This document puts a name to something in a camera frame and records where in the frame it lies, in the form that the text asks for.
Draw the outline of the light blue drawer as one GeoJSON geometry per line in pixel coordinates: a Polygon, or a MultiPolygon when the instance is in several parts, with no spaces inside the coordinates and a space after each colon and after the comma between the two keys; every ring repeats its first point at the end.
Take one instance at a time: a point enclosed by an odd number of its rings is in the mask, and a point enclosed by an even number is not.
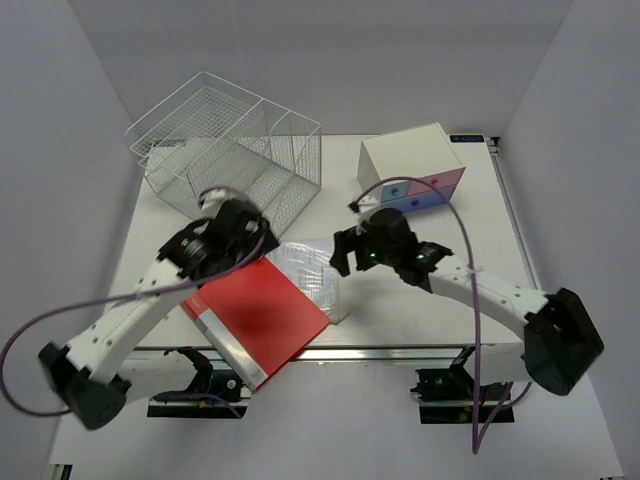
{"type": "Polygon", "coordinates": [[[405,198],[408,195],[410,182],[407,180],[395,181],[383,185],[381,202],[392,202],[405,198]]]}

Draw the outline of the periwinkle blue drawer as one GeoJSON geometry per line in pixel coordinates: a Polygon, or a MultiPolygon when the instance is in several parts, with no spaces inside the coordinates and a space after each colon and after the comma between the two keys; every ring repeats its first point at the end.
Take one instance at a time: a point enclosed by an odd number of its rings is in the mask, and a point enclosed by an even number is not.
{"type": "Polygon", "coordinates": [[[411,187],[408,194],[395,202],[395,207],[402,212],[411,212],[443,205],[445,200],[432,189],[422,187],[421,190],[411,187]]]}

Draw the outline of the clear plastic bag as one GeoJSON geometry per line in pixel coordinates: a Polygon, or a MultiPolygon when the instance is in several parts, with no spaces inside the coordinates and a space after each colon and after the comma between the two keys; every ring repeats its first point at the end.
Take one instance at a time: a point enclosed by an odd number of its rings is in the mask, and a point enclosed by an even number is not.
{"type": "Polygon", "coordinates": [[[348,312],[340,306],[339,275],[329,264],[331,248],[329,240],[285,241],[267,258],[337,325],[348,312]]]}

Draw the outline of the pink drawer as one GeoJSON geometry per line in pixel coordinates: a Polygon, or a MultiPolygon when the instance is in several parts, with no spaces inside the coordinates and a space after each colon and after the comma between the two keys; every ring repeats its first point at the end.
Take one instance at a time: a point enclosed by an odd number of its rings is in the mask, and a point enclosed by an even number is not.
{"type": "MultiPolygon", "coordinates": [[[[455,188],[460,182],[465,168],[458,167],[451,170],[446,170],[438,173],[434,173],[431,175],[420,177],[420,180],[423,180],[429,184],[434,185],[439,190],[447,189],[447,188],[455,188]]],[[[408,195],[420,195],[425,192],[431,192],[431,189],[424,186],[422,183],[412,180],[410,182],[408,195]]]]}

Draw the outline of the white mini drawer cabinet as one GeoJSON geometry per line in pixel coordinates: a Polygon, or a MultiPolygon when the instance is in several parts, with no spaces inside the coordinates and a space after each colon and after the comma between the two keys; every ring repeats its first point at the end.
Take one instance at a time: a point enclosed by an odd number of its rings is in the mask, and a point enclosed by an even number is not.
{"type": "MultiPolygon", "coordinates": [[[[365,190],[390,177],[398,176],[398,181],[407,180],[407,177],[416,179],[458,167],[464,166],[455,154],[444,129],[439,123],[432,123],[363,140],[357,180],[365,190]]],[[[436,190],[450,198],[456,187],[436,190]]],[[[381,202],[382,188],[383,186],[377,187],[371,195],[383,206],[396,208],[397,200],[381,202]]]]}

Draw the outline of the red folder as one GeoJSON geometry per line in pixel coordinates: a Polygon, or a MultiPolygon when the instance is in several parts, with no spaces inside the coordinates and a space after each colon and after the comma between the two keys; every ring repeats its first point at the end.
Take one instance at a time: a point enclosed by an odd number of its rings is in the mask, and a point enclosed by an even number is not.
{"type": "Polygon", "coordinates": [[[329,317],[267,259],[207,283],[182,309],[252,392],[329,325],[329,317]]]}

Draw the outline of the white wire mesh organizer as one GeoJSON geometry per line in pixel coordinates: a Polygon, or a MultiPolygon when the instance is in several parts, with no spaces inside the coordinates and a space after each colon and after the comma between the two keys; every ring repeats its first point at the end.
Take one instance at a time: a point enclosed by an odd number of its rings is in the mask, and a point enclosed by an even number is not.
{"type": "Polygon", "coordinates": [[[189,218],[214,186],[247,194],[283,235],[321,189],[321,125],[202,71],[125,133],[151,190],[189,218]]]}

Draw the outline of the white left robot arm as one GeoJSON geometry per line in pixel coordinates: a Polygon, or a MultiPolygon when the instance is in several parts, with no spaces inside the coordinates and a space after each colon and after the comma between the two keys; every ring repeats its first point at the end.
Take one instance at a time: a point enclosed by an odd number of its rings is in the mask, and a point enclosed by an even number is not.
{"type": "Polygon", "coordinates": [[[269,220],[249,200],[214,200],[201,218],[164,243],[140,280],[89,328],[38,354],[54,392],[83,426],[97,430],[123,407],[157,395],[178,401],[209,396],[213,366],[192,347],[127,363],[139,342],[204,284],[263,257],[279,244],[269,220]]]}

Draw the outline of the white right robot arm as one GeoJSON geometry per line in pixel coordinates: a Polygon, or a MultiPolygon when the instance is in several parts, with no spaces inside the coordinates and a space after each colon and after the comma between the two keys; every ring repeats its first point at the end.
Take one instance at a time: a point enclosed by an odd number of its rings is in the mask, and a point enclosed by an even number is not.
{"type": "Polygon", "coordinates": [[[527,380],[552,394],[568,395],[604,351],[575,292],[547,293],[474,273],[449,248],[419,240],[397,209],[378,209],[333,240],[330,264],[341,276],[349,275],[353,254],[359,271],[387,266],[406,284],[478,309],[507,327],[523,342],[519,356],[527,380]]]}

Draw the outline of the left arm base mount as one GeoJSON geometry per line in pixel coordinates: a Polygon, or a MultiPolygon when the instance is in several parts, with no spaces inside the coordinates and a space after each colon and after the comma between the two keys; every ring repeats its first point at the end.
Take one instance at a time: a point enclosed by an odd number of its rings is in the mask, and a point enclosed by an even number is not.
{"type": "Polygon", "coordinates": [[[195,376],[184,390],[163,392],[149,400],[148,418],[237,419],[244,417],[251,392],[230,367],[215,366],[192,347],[168,350],[188,359],[195,376]]]}

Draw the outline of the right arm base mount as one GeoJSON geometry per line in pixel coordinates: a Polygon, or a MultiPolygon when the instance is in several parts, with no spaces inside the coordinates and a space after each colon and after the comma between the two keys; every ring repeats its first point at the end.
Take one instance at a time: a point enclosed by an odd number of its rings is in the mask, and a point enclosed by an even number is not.
{"type": "MultiPolygon", "coordinates": [[[[474,381],[464,365],[474,347],[465,347],[452,366],[416,370],[417,383],[410,392],[419,404],[420,423],[427,425],[471,424],[474,381]]],[[[506,383],[480,387],[479,422],[484,423],[497,406],[506,383]]],[[[514,423],[512,407],[503,406],[493,423],[514,423]]]]}

